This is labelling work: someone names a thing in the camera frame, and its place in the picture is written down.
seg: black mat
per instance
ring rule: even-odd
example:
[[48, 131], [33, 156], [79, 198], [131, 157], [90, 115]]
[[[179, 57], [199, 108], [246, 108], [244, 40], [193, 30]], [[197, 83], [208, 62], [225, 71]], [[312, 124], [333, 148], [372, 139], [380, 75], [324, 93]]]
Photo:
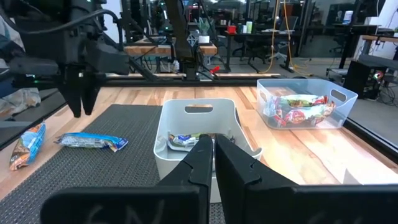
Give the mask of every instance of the black mat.
[[[127, 138], [121, 151], [63, 148], [0, 202], [0, 223], [40, 223], [44, 200], [67, 187], [143, 187], [159, 181], [153, 146], [161, 106], [112, 105], [84, 130]], [[210, 223], [224, 222], [221, 204]]]

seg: candy wrapper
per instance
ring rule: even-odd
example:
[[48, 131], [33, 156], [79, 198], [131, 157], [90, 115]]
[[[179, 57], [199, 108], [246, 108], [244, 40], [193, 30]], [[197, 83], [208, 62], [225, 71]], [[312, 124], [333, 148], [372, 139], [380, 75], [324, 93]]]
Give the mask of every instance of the candy wrapper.
[[[177, 134], [177, 135], [169, 135], [169, 140], [167, 141], [167, 145], [169, 148], [176, 151], [191, 151], [191, 149], [198, 143], [199, 138], [202, 134], [209, 135], [214, 142], [216, 137], [215, 133], [197, 133], [197, 134]], [[234, 138], [229, 138], [232, 143], [235, 143]]]
[[30, 128], [22, 134], [11, 154], [10, 170], [18, 170], [33, 163], [42, 146], [44, 135], [44, 123]]
[[88, 133], [65, 133], [58, 137], [55, 143], [68, 147], [85, 147], [121, 150], [129, 141], [124, 138]]
[[314, 127], [330, 116], [336, 107], [333, 101], [328, 102], [327, 96], [260, 96], [266, 102], [263, 113], [273, 118], [278, 127]]

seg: blue snack wrapper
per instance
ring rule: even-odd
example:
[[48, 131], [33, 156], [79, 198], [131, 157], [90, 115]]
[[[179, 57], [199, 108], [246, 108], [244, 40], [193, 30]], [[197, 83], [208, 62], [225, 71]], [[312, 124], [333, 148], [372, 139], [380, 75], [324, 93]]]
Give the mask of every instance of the blue snack wrapper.
[[10, 170], [18, 170], [33, 163], [42, 147], [44, 135], [44, 123], [30, 128], [22, 134], [11, 154]]
[[89, 133], [65, 133], [58, 137], [55, 143], [68, 147], [86, 147], [121, 150], [129, 141], [124, 138]]

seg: box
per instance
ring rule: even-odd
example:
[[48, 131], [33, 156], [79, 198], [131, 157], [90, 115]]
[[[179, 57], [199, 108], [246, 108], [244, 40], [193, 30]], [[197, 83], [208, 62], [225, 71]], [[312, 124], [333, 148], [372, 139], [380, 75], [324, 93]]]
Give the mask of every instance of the box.
[[[281, 101], [280, 96], [287, 95], [324, 96], [327, 104], [293, 108]], [[257, 110], [264, 122], [275, 129], [341, 128], [357, 97], [356, 93], [321, 79], [257, 81]]]
[[[200, 113], [192, 108], [201, 107]], [[220, 133], [235, 138], [235, 144], [255, 159], [260, 159], [262, 149], [253, 151], [239, 124], [234, 101], [218, 99], [169, 100], [162, 108], [157, 130], [154, 154], [160, 179], [169, 174], [188, 154], [167, 147], [169, 134]], [[211, 203], [221, 202], [213, 158]]]

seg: potted plant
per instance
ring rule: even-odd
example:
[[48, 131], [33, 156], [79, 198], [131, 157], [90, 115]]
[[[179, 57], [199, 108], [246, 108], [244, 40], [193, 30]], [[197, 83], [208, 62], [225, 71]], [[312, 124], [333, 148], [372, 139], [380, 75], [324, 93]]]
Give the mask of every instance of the potted plant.
[[208, 44], [210, 43], [210, 36], [208, 35], [208, 31], [210, 28], [210, 23], [207, 19], [202, 19], [199, 17], [199, 22], [195, 19], [195, 22], [198, 24], [199, 27], [199, 44]]

